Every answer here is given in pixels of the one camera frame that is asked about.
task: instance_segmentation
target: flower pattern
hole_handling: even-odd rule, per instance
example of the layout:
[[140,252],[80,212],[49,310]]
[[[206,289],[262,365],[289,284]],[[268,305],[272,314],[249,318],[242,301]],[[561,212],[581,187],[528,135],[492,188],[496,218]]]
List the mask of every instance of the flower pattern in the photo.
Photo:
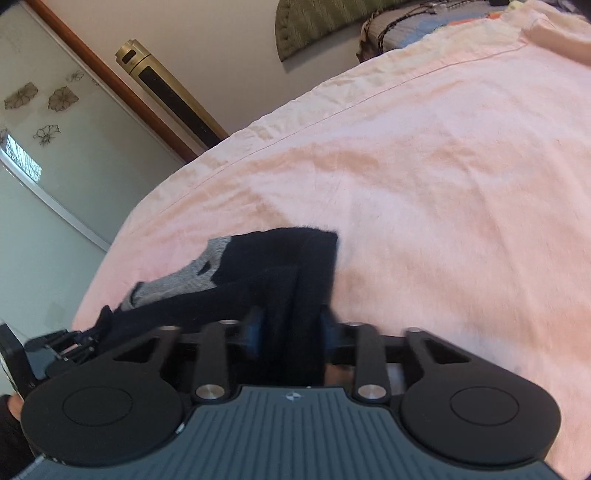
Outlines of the flower pattern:
[[46,125],[43,128],[37,130],[37,133],[33,135],[33,138],[39,140],[39,144],[42,147],[45,147],[47,144],[51,143],[57,134],[60,134],[60,127],[57,125]]
[[38,92],[37,87],[29,82],[4,100],[4,108],[6,110],[16,110],[34,99]]
[[78,97],[70,90],[69,87],[58,88],[53,95],[49,97],[49,110],[56,112],[64,112],[68,110],[74,103],[78,101]]
[[73,73],[70,73],[67,77],[66,77],[66,81],[68,83],[72,83],[72,82],[79,82],[80,80],[82,80],[84,78],[84,72],[82,70],[76,70]]

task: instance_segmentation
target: ribbed gray rubber pad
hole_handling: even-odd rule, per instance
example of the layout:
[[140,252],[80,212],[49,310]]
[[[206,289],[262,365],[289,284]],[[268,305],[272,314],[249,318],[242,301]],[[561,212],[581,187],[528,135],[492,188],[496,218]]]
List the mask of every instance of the ribbed gray rubber pad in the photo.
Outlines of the ribbed gray rubber pad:
[[198,408],[177,438],[143,459],[100,469],[38,459],[20,478],[556,480],[560,477],[542,462],[504,472],[448,465],[414,446],[388,410],[356,404],[341,388],[244,387],[238,398],[229,403]]

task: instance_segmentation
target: pillow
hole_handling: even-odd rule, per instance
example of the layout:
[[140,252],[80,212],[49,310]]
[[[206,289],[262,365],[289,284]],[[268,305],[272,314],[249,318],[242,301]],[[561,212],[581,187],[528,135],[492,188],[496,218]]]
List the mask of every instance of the pillow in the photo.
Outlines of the pillow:
[[275,15],[275,40],[281,61],[316,40],[371,12],[405,0],[280,0]]

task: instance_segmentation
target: metal screw cap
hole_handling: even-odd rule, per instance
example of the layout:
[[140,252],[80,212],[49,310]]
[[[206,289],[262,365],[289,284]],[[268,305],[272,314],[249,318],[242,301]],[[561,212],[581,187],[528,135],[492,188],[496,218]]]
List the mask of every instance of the metal screw cap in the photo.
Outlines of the metal screw cap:
[[386,396],[386,389],[384,387],[380,387],[379,385],[363,385],[357,389],[357,393],[360,397],[363,397],[367,400],[379,400],[380,398]]
[[217,400],[222,398],[226,391],[219,385],[201,385],[196,391],[195,395],[204,400]]

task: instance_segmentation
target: pink bedsheet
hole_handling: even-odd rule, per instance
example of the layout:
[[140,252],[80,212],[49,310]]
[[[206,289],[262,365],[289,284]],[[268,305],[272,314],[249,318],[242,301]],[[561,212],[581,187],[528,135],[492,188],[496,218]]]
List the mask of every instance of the pink bedsheet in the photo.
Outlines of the pink bedsheet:
[[209,238],[340,236],[333,307],[419,326],[542,385],[548,459],[591,472],[591,26],[535,0],[323,83],[210,150],[131,213],[74,326]]

